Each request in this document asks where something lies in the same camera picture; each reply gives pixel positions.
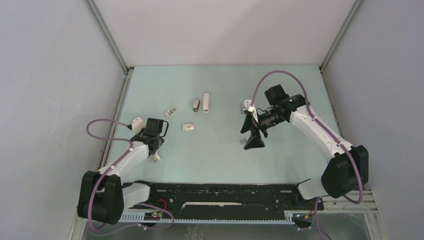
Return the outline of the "small grey stapler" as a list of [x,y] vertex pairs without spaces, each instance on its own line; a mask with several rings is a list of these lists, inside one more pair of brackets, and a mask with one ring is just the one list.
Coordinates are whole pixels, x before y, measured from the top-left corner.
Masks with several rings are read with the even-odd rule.
[[193,101],[193,103],[192,103],[192,110],[193,110],[193,112],[198,112],[199,111],[199,108],[200,108],[200,103],[201,103],[201,100],[200,99],[195,99],[194,101]]

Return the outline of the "white stapler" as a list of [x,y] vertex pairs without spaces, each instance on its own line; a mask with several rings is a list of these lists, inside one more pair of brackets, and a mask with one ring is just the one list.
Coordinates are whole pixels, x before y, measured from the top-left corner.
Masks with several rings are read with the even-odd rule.
[[209,113],[210,111],[209,104],[210,104],[210,94],[206,92],[203,95],[203,104],[202,104],[202,110],[204,113]]

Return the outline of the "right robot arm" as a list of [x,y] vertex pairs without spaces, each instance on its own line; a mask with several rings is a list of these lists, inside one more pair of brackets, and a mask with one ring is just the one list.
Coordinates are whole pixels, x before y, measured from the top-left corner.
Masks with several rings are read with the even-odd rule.
[[289,96],[281,85],[265,91],[270,108],[262,114],[252,100],[240,103],[245,120],[241,133],[250,132],[244,150],[263,148],[262,138],[268,137],[267,130],[288,122],[304,133],[318,148],[327,166],[323,174],[296,184],[291,194],[291,204],[304,209],[316,197],[339,198],[353,190],[361,190],[369,181],[369,152],[362,146],[354,146],[330,129],[308,106],[301,94]]

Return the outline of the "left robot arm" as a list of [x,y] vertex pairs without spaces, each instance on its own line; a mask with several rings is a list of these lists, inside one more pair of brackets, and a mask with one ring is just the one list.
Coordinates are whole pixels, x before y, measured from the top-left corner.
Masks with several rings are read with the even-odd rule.
[[138,203],[153,208],[158,194],[143,182],[128,183],[137,166],[150,157],[158,158],[169,123],[162,119],[140,117],[125,125],[134,135],[120,138],[128,147],[115,161],[96,171],[87,171],[81,180],[77,215],[90,223],[116,224],[123,212]]

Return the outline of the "beige open stapler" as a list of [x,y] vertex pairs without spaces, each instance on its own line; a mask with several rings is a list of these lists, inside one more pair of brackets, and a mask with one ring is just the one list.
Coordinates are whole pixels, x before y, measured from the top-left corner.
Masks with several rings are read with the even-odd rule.
[[158,161],[160,161],[160,160],[161,160],[161,157],[160,157],[159,153],[158,153],[158,152],[156,152],[155,154],[151,154],[151,155],[149,156],[149,159],[150,159],[152,162],[156,163],[156,162],[158,162]]

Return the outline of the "staple box with barcode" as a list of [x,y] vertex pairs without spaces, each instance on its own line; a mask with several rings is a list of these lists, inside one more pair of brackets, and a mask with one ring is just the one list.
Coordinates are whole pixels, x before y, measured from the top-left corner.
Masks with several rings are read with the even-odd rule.
[[170,107],[164,114],[167,117],[170,117],[171,115],[173,115],[174,113],[176,113],[178,111],[178,108],[176,106],[172,106]]

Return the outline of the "white staple box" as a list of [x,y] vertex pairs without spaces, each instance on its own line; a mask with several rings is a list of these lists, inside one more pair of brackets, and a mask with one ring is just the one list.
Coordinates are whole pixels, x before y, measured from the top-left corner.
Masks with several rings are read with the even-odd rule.
[[182,125],[182,129],[184,131],[191,131],[195,129],[195,124],[194,123],[185,123]]

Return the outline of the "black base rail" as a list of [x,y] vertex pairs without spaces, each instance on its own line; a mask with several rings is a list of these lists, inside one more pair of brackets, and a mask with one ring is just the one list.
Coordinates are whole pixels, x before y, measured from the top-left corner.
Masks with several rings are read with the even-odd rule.
[[324,209],[302,199],[294,184],[150,183],[147,204],[162,207],[177,221],[286,222]]

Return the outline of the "left aluminium frame post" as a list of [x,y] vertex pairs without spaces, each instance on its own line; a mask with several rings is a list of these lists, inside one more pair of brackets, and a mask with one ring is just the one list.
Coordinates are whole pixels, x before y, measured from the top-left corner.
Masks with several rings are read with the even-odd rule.
[[[118,120],[122,114],[125,99],[128,93],[130,82],[131,82],[131,77],[134,72],[134,67],[130,67],[124,60],[124,57],[121,51],[119,50],[118,45],[111,31],[109,30],[107,23],[104,17],[102,16],[101,11],[98,5],[96,4],[95,0],[83,0],[83,1],[85,5],[87,6],[89,12],[91,13],[94,19],[94,22],[96,23],[109,49],[113,53],[113,56],[117,60],[120,69],[123,71],[123,77],[119,81],[117,99],[115,101],[112,115],[111,115],[112,120]],[[108,129],[106,132],[106,137],[115,137],[117,129],[118,129],[117,125],[114,125],[114,123],[109,123]],[[112,141],[103,140],[102,149],[100,151],[99,163],[97,166],[98,169],[101,167],[104,167],[107,164],[107,161],[111,155],[112,145],[113,145]]]

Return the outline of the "aluminium frame post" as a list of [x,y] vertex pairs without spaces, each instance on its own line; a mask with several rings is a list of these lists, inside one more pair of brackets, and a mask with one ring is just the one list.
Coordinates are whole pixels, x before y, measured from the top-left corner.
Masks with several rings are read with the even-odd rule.
[[[96,23],[109,49],[113,53],[113,56],[117,60],[120,69],[123,71],[123,77],[119,81],[117,99],[115,101],[112,115],[111,115],[112,120],[118,120],[122,114],[125,99],[128,93],[130,82],[131,82],[131,77],[134,72],[134,67],[130,67],[124,60],[124,57],[121,51],[119,50],[118,45],[111,31],[109,30],[107,23],[104,17],[102,16],[101,11],[98,5],[96,4],[95,0],[83,0],[83,1],[85,5],[87,6],[89,12],[91,13],[94,19],[94,22]],[[106,132],[106,137],[115,137],[117,129],[118,129],[117,125],[114,125],[114,123],[109,123],[108,129]],[[107,164],[107,161],[111,155],[112,145],[113,145],[112,141],[103,140],[102,149],[100,151],[99,163],[97,166],[98,169],[101,167],[104,167]]]
[[348,32],[352,22],[354,21],[356,15],[360,11],[360,8],[362,7],[364,0],[355,0],[353,5],[351,6],[347,16],[345,17],[340,29],[338,30],[330,48],[328,49],[321,65],[319,66],[320,72],[324,73],[326,68],[328,67],[334,53],[336,52],[338,46],[342,42],[344,36]]

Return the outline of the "right aluminium frame post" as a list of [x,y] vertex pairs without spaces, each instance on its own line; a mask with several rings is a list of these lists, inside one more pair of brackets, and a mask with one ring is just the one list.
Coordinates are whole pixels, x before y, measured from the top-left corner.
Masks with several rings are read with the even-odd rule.
[[360,11],[360,8],[362,7],[364,0],[355,0],[353,5],[351,6],[347,16],[345,17],[340,29],[338,30],[330,48],[328,49],[321,65],[319,66],[320,72],[324,73],[326,68],[328,67],[334,53],[336,52],[338,46],[342,42],[344,36],[348,32],[352,22],[354,21],[356,15]]

